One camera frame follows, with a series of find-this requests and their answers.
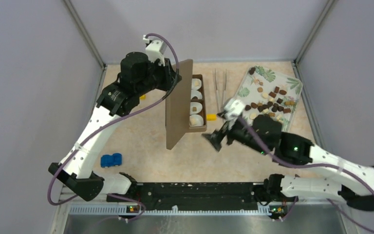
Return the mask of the metal tweezers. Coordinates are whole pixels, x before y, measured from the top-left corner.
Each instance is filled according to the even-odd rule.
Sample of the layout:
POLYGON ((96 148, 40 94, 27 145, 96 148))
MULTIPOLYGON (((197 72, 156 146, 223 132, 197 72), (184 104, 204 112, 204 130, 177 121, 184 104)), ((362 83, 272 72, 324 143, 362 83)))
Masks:
POLYGON ((218 71, 217 69, 214 69, 213 82, 214 82, 214 88, 215 88, 217 110, 218 112, 220 112, 223 109, 223 104, 225 102, 225 93, 226 93, 226 87, 227 87, 227 70, 224 70, 222 72, 222 83, 221 85, 219 85, 218 71))

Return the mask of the gold box lid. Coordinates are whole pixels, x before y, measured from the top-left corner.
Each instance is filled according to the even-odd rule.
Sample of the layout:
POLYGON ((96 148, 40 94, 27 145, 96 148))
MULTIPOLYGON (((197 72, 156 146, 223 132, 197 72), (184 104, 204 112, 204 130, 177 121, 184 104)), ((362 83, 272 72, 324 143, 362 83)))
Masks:
POLYGON ((193 75, 193 60, 180 62, 179 75, 181 81, 166 98, 166 148, 168 150, 181 140, 189 130, 191 80, 193 75))

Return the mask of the brown chocolate box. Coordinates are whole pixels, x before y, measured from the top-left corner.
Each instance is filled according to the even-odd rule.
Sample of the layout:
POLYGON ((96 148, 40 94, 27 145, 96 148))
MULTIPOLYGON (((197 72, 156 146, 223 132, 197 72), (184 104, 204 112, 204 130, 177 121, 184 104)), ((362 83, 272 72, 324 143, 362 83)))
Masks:
POLYGON ((199 133, 207 130, 204 84, 202 75, 192 76, 188 133, 199 133))

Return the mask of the white chocolate block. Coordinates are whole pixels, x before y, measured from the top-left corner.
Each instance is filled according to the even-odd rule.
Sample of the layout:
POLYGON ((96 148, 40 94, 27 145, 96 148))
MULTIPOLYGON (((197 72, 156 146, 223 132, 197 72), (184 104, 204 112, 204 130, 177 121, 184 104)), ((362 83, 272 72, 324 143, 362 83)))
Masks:
POLYGON ((198 124, 197 119, 191 118, 189 120, 189 124, 190 124, 190 126, 196 126, 198 124))

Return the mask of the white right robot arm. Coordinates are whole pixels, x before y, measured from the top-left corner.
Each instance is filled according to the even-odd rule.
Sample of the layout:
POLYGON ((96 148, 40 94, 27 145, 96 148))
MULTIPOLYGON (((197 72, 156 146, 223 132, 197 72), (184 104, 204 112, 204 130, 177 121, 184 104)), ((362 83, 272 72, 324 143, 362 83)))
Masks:
POLYGON ((323 198, 344 202, 361 211, 374 211, 374 166, 362 166, 344 160, 302 136, 283 132, 282 124, 268 115, 257 116, 251 125, 260 138, 240 121, 229 122, 213 133, 202 136, 216 151, 222 148, 222 140, 231 145, 237 141, 261 154, 273 153, 273 162, 287 168, 308 169, 318 178, 271 174, 263 182, 267 199, 323 198))

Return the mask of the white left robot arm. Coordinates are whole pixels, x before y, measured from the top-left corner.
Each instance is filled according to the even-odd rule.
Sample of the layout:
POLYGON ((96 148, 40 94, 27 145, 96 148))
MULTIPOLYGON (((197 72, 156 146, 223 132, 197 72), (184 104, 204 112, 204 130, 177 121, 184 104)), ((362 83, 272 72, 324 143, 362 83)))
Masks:
POLYGON ((92 115, 72 149, 48 168, 53 176, 47 189, 51 205, 56 181, 79 197, 91 201, 102 193, 104 177, 93 171, 101 150, 119 124, 164 101, 182 80, 180 63, 168 58, 151 58, 143 52, 130 52, 120 62, 116 79, 102 89, 92 115))

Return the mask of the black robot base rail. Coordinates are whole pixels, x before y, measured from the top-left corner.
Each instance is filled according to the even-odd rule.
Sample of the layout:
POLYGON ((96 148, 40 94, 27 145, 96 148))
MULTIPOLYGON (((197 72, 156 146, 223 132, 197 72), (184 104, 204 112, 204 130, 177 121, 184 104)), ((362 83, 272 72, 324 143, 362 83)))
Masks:
POLYGON ((250 211, 295 200, 259 182, 135 183, 123 197, 141 202, 148 211, 169 211, 174 206, 180 211, 250 211))

